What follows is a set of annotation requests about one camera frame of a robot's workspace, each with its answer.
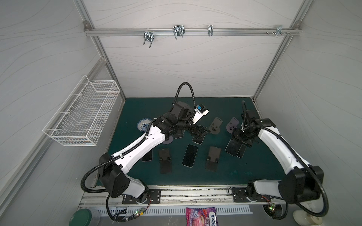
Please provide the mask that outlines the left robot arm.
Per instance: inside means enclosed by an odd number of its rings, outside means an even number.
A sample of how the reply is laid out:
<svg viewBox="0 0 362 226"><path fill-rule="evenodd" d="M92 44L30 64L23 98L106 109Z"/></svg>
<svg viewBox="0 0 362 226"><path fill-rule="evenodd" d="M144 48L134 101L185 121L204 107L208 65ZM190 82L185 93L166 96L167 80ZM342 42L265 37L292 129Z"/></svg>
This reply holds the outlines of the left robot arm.
<svg viewBox="0 0 362 226"><path fill-rule="evenodd" d="M150 190L147 185L127 175L131 168L149 151L173 135L188 131L195 139L203 139L210 133L206 127L197 125L197 122L208 114L208 110L203 105L189 106L177 100L184 86L188 86L193 91L190 83L183 82L176 91L171 109L153 119L143 135L126 148L112 155L105 153L100 157L99 164L81 179L80 187L84 192L90 194L107 192L107 198L117 198L121 195L132 196L138 203L151 204ZM103 189L91 189L85 185L87 178L94 172L98 173Z"/></svg>

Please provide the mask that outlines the purple case phone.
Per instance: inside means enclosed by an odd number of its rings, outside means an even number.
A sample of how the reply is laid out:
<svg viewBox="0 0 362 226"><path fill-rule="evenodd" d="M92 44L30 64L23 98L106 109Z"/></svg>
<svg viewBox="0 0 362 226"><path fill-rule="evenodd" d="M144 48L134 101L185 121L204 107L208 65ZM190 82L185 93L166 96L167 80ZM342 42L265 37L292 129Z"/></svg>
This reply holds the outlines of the purple case phone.
<svg viewBox="0 0 362 226"><path fill-rule="evenodd" d="M148 151L142 158L142 162L150 162L153 160L153 150Z"/></svg>
<svg viewBox="0 0 362 226"><path fill-rule="evenodd" d="M177 132L175 134L173 134L174 139L179 139L179 138L183 138L183 137L184 137L184 131L182 131L182 130L177 130Z"/></svg>

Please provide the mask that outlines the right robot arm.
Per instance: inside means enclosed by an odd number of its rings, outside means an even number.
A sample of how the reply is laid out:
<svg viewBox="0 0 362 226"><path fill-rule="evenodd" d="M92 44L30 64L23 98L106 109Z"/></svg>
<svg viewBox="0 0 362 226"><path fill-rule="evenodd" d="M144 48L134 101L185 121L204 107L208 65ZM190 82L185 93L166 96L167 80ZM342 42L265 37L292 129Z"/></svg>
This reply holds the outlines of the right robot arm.
<svg viewBox="0 0 362 226"><path fill-rule="evenodd" d="M250 202L258 202L268 197L283 200L286 207L279 216L274 214L272 201L264 207L265 212L277 220L286 217L291 204L295 204L311 216L326 216L329 211L329 201L322 185L323 170L319 166L312 166L302 158L279 133L272 120L260 118L255 110L247 108L245 101L242 102L241 117L241 126L233 128L225 151L232 156L242 158L246 149L251 148L259 139L279 161L285 177L281 180L253 180L237 196L244 196Z"/></svg>

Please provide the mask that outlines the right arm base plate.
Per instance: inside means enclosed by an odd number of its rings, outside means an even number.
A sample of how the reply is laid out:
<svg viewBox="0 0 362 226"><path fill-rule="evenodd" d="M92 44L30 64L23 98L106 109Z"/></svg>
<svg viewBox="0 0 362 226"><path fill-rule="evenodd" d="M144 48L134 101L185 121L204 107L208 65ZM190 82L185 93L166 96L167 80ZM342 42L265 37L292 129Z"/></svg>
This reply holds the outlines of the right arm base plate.
<svg viewBox="0 0 362 226"><path fill-rule="evenodd" d="M255 197L248 197L245 187L229 187L228 194L232 196L232 200L235 203L270 202L272 200L268 195L257 194Z"/></svg>

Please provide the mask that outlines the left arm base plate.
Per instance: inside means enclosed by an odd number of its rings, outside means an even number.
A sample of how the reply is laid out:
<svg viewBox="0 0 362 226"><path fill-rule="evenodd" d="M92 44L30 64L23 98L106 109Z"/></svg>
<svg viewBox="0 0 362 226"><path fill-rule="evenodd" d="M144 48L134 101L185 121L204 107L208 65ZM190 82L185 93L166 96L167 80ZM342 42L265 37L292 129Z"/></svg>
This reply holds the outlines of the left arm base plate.
<svg viewBox="0 0 362 226"><path fill-rule="evenodd" d="M139 198L124 195L122 204L160 204L161 189L148 189Z"/></svg>

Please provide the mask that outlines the dark phone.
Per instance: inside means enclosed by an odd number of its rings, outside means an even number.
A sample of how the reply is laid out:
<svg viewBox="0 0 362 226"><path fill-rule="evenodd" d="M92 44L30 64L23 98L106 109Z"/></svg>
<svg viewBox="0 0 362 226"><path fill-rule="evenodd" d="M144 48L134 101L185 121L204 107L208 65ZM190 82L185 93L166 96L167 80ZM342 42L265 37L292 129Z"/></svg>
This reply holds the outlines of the dark phone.
<svg viewBox="0 0 362 226"><path fill-rule="evenodd" d="M225 151L232 156L236 156L239 153L241 146L242 143L240 143L239 141L230 139Z"/></svg>

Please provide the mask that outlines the silver phone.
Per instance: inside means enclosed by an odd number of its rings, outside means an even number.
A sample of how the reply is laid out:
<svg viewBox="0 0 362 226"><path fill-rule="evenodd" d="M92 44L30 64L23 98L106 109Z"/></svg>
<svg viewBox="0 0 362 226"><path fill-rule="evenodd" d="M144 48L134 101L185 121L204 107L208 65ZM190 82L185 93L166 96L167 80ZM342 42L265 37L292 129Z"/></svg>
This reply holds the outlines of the silver phone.
<svg viewBox="0 0 362 226"><path fill-rule="evenodd" d="M192 142L196 143L198 145L201 145L203 143L204 139L205 139L204 136L201 136L201 137L195 137L194 136L193 139L192 139Z"/></svg>

